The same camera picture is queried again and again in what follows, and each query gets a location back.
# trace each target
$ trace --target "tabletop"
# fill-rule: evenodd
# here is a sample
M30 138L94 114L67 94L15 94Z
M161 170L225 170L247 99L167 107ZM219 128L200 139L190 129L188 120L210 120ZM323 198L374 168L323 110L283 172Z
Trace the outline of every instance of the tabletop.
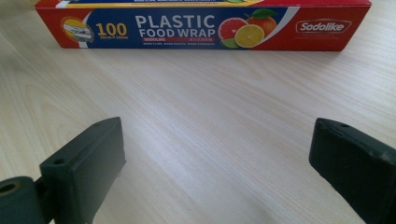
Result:
M94 223L363 223L308 162L317 118L396 147L393 0L341 52L62 49L0 2L0 180L120 117L127 163Z

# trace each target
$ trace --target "lemon slice image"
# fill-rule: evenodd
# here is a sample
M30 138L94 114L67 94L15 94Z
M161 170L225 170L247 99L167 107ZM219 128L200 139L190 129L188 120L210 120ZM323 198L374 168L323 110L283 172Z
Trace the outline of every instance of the lemon slice image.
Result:
M264 39L264 30L258 25L245 25L235 34L235 42L242 48L252 48Z

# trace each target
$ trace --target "fruit illustration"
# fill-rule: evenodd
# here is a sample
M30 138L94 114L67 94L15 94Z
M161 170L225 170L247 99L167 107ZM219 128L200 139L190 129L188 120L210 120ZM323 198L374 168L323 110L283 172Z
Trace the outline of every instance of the fruit illustration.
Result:
M235 34L235 43L242 48L252 48L264 39L264 30L255 24L241 27Z
M277 26L276 21L272 18L272 16L276 15L276 12L271 9L260 8L251 15L245 15L248 17L247 22L249 24L258 25L264 30L265 36L271 34Z
M243 3L244 0L224 0L224 2L239 4L239 3Z
M236 31L248 22L242 18L230 18L221 23L219 26L218 34L221 40L231 39L235 37Z
M260 26L264 30L265 36L271 34L271 32L273 32L276 28L276 21L272 17L261 20L250 17L249 19L247 19L247 22L249 24L255 24Z
M272 18L276 15L271 9L260 8L247 19L230 18L223 21L218 29L220 44L228 49L253 48L271 34L277 24Z

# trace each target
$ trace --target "screw hole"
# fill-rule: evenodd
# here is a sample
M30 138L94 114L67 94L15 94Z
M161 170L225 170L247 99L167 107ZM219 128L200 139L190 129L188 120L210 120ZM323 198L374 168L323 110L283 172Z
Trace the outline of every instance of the screw hole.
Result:
M4 185L3 187L0 188L0 194L15 189L15 187L17 187L15 184Z
M64 159L58 159L54 162L55 165L61 165L64 164Z

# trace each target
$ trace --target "plastic food wrap box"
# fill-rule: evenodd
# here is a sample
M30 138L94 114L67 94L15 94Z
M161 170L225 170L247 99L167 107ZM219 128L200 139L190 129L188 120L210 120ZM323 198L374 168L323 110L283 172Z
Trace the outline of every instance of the plastic food wrap box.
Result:
M63 48L342 50L369 0L41 0Z

